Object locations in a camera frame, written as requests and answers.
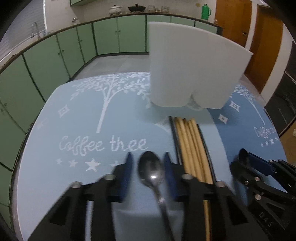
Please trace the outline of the black chopstick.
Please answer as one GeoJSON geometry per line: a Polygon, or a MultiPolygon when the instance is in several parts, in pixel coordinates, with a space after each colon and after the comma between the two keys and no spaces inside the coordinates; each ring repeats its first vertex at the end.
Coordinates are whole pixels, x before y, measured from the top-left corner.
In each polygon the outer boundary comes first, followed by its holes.
{"type": "Polygon", "coordinates": [[[213,180],[213,183],[215,183],[216,182],[215,171],[214,171],[214,168],[213,168],[213,165],[212,165],[212,160],[211,160],[211,157],[210,157],[210,154],[209,154],[209,151],[208,151],[208,148],[207,148],[207,145],[206,145],[206,142],[205,142],[205,139],[203,137],[203,134],[202,134],[202,131],[200,129],[200,125],[199,124],[197,124],[197,129],[198,129],[198,131],[200,133],[200,137],[201,137],[201,140],[202,140],[202,143],[203,143],[203,147],[204,147],[204,150],[205,150],[205,153],[206,153],[206,157],[207,157],[207,160],[208,160],[208,165],[209,165],[209,168],[210,168],[212,180],[213,180]]]}
{"type": "Polygon", "coordinates": [[[170,122],[171,132],[172,132],[172,135],[173,135],[173,140],[174,140],[174,145],[175,145],[175,153],[176,153],[177,163],[179,165],[182,165],[182,154],[181,154],[181,151],[180,151],[180,145],[179,145],[179,140],[178,140],[178,135],[177,135],[177,129],[176,129],[173,117],[171,115],[169,116],[169,122],[170,122]]]}

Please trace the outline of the dark blue placemat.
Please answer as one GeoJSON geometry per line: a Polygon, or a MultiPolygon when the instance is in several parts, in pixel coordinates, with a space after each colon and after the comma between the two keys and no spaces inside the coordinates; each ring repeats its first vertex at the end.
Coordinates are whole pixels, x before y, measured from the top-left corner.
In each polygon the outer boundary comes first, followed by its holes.
{"type": "Polygon", "coordinates": [[[220,144],[210,149],[212,165],[218,181],[223,180],[237,197],[247,204],[247,188],[233,178],[230,164],[246,149],[262,159],[286,160],[278,133],[250,91],[239,84],[221,109],[209,109],[220,136],[220,144]]]}

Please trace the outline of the black appliance at right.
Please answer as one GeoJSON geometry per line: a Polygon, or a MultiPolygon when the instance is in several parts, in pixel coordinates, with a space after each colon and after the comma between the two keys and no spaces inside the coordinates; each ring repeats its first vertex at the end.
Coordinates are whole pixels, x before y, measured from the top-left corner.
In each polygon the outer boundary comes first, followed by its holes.
{"type": "Polygon", "coordinates": [[[295,72],[295,42],[292,42],[287,67],[278,87],[265,106],[265,112],[280,136],[295,122],[295,72]]]}

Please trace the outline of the chrome sink faucet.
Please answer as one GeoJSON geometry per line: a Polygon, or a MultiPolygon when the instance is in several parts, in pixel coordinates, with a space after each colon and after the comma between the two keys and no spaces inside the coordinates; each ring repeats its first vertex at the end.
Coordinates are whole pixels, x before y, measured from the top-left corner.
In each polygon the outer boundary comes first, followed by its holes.
{"type": "Polygon", "coordinates": [[[34,36],[37,37],[38,40],[41,39],[41,33],[43,32],[43,30],[39,29],[39,26],[37,24],[37,22],[33,22],[32,23],[32,32],[31,32],[31,38],[33,38],[34,36]]]}

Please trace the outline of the window blinds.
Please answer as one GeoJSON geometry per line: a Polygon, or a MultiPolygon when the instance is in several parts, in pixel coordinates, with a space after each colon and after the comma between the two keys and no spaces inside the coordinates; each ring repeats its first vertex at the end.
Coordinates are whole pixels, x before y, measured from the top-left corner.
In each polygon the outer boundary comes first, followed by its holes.
{"type": "Polygon", "coordinates": [[[13,49],[29,40],[32,23],[37,22],[40,30],[46,30],[44,1],[31,1],[13,20],[1,40],[1,60],[13,49]]]}

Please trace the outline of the silver metal spoon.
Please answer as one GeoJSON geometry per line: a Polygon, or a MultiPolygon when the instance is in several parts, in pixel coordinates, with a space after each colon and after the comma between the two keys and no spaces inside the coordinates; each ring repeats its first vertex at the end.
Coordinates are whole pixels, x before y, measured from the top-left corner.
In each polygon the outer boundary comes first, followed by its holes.
{"type": "Polygon", "coordinates": [[[151,151],[144,152],[139,158],[137,172],[143,185],[149,187],[155,196],[168,239],[175,240],[169,221],[166,202],[159,191],[159,185],[162,184],[165,178],[165,171],[160,159],[151,151]]]}

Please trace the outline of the white ceramic pot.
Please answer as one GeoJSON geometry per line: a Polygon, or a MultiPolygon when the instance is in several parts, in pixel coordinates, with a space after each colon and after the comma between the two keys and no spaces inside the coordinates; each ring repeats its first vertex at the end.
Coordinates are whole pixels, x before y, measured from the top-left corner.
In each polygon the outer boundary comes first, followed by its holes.
{"type": "Polygon", "coordinates": [[[121,15],[122,14],[122,7],[114,5],[109,8],[110,16],[121,15]]]}

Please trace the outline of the green lower kitchen cabinets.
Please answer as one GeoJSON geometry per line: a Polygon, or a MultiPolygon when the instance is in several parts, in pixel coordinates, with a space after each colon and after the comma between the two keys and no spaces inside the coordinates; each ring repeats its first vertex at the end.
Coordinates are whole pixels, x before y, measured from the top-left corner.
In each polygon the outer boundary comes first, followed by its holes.
{"type": "Polygon", "coordinates": [[[149,22],[188,25],[221,35],[222,27],[186,16],[130,14],[60,30],[13,56],[1,68],[1,204],[9,205],[19,150],[52,92],[98,56],[149,51],[149,22]]]}

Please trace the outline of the black wok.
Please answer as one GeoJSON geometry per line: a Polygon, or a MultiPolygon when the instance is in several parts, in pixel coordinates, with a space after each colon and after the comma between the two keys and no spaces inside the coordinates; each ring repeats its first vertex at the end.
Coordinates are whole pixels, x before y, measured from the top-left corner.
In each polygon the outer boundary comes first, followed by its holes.
{"type": "Polygon", "coordinates": [[[138,12],[143,13],[145,9],[146,9],[145,6],[140,6],[139,4],[135,4],[133,6],[128,7],[128,10],[131,13],[138,13],[138,12]]]}

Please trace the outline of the white plastic utensil holder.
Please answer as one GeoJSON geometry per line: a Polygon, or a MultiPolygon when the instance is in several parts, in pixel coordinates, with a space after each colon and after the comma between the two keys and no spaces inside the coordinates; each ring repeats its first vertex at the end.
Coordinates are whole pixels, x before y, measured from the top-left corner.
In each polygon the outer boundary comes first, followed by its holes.
{"type": "Polygon", "coordinates": [[[252,57],[241,45],[207,30],[149,23],[150,100],[160,107],[221,109],[252,57]]]}

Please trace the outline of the light blue placemat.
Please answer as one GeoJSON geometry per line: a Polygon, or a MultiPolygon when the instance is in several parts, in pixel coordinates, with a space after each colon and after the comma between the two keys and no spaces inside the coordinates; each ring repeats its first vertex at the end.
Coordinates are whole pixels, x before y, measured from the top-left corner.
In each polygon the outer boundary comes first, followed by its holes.
{"type": "Polygon", "coordinates": [[[149,74],[120,73],[58,87],[39,114],[23,151],[16,186],[23,240],[72,182],[96,182],[132,153],[176,160],[169,117],[194,118],[201,127],[218,180],[232,183],[218,129],[195,103],[163,108],[150,103],[149,74]]]}

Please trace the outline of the brown wooden door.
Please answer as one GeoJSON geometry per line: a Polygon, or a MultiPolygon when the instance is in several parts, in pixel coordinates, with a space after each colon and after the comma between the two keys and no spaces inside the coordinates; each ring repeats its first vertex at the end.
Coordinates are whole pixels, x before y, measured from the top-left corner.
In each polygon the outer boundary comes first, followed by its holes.
{"type": "Polygon", "coordinates": [[[251,22],[249,0],[217,0],[215,24],[222,27],[222,36],[245,47],[251,22]]]}
{"type": "Polygon", "coordinates": [[[250,46],[252,58],[245,70],[246,77],[258,92],[262,92],[280,51],[283,22],[275,11],[266,6],[257,7],[254,36],[250,46]]]}

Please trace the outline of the green thermos jug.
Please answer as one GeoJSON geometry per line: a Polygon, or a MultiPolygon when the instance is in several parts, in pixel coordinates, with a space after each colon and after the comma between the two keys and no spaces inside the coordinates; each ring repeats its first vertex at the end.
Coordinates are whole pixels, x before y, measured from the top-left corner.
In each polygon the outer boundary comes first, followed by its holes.
{"type": "Polygon", "coordinates": [[[201,13],[201,19],[202,20],[209,20],[209,17],[211,15],[212,10],[209,8],[207,4],[204,4],[202,6],[202,13],[201,13]]]}

